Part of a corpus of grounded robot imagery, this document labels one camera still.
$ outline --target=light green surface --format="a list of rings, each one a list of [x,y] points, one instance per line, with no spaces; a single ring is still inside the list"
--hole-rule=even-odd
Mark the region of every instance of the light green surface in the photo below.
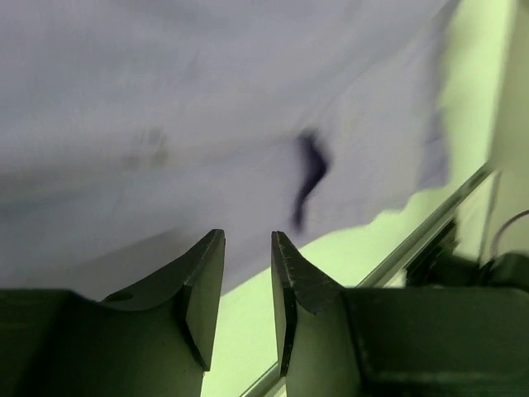
[[[334,232],[303,254],[343,285],[356,285],[488,159],[515,0],[463,0],[451,27],[442,103],[450,134],[448,186],[416,194],[399,213]],[[221,299],[204,397],[236,397],[275,361],[269,270]]]

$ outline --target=towel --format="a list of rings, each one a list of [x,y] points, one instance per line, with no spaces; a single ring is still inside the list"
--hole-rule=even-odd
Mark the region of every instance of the towel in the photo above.
[[[218,227],[227,292],[269,265],[273,230],[303,245],[444,184],[456,3],[8,0],[1,282],[101,299]],[[300,202],[307,129],[328,166]],[[152,261],[89,263],[168,231]]]

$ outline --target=black mechanical part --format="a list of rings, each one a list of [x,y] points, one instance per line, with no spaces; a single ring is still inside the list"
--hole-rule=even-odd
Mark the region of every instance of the black mechanical part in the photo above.
[[[453,284],[494,274],[485,266],[475,276],[477,264],[452,259],[432,266],[436,283],[443,263],[463,268],[446,276]],[[282,232],[272,236],[272,279],[289,397],[529,395],[529,294],[512,288],[515,280],[511,288],[345,288]]]
[[[199,396],[211,365],[225,237],[103,302],[67,290],[0,291],[0,395]]]

